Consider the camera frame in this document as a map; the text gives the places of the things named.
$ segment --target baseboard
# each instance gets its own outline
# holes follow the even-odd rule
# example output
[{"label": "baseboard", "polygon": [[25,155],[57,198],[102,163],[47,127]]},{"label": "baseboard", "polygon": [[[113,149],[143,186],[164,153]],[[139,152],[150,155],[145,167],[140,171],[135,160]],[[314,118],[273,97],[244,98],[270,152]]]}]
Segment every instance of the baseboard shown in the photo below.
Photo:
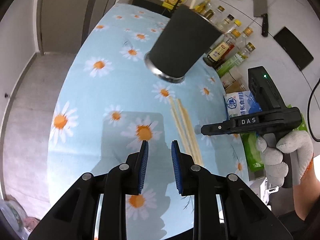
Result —
[{"label": "baseboard", "polygon": [[18,80],[16,81],[12,92],[10,94],[10,98],[8,100],[7,106],[4,110],[4,115],[2,118],[1,126],[0,126],[0,198],[4,199],[5,197],[5,190],[4,190],[4,178],[3,178],[3,145],[4,145],[4,134],[5,129],[7,127],[9,114],[12,108],[13,101],[17,95],[18,89],[23,81],[23,78],[25,77],[26,73],[28,72],[29,68],[33,64],[33,62],[36,60],[36,57],[39,56],[40,53],[36,52],[29,60],[28,64],[24,67],[22,70]]}]

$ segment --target light blue tablecloth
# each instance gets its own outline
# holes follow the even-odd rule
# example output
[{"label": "light blue tablecloth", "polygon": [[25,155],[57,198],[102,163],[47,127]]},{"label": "light blue tablecloth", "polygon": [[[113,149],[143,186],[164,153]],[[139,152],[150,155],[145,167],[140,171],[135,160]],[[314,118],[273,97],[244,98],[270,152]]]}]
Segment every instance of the light blue tablecloth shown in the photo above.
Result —
[{"label": "light blue tablecloth", "polygon": [[[144,54],[168,21],[136,6],[114,5],[77,54],[52,119],[48,151],[52,205],[83,173],[107,173],[137,152],[142,139],[149,140],[142,197],[127,196],[128,240],[166,239],[193,227],[193,200],[182,198],[174,181],[171,142],[178,140],[184,149],[167,96],[181,99],[193,126],[227,118],[223,86],[202,59],[181,84],[162,81],[145,67]],[[173,37],[168,46],[176,42]],[[237,173],[248,182],[238,136],[196,138],[211,173]]]}]

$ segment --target gloved hand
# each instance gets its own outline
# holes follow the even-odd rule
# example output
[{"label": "gloved hand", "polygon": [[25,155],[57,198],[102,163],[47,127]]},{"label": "gloved hand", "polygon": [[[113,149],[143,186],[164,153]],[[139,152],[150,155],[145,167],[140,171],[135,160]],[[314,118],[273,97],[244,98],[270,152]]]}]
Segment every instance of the gloved hand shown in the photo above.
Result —
[{"label": "gloved hand", "polygon": [[306,131],[292,131],[281,138],[276,144],[279,150],[269,148],[265,139],[260,136],[257,138],[256,147],[260,151],[267,179],[274,186],[281,187],[288,173],[288,165],[282,161],[282,152],[291,153],[297,150],[299,170],[292,172],[298,172],[300,179],[313,159],[313,144]]}]

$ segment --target cleaver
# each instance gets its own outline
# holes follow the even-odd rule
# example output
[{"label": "cleaver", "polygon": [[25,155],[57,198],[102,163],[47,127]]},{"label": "cleaver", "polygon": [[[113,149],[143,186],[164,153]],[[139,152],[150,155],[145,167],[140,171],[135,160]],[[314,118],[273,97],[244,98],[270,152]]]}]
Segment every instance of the cleaver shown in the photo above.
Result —
[{"label": "cleaver", "polygon": [[263,37],[268,37],[268,5],[267,0],[253,0],[253,16],[262,17],[262,33]]}]

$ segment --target smartphone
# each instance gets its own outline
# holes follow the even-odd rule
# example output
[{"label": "smartphone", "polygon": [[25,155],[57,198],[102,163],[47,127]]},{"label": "smartphone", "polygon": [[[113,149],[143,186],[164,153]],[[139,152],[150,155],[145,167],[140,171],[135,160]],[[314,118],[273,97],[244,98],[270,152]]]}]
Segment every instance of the smartphone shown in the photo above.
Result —
[{"label": "smartphone", "polygon": [[307,48],[287,27],[283,27],[273,38],[285,50],[300,71],[313,61],[313,56]]}]

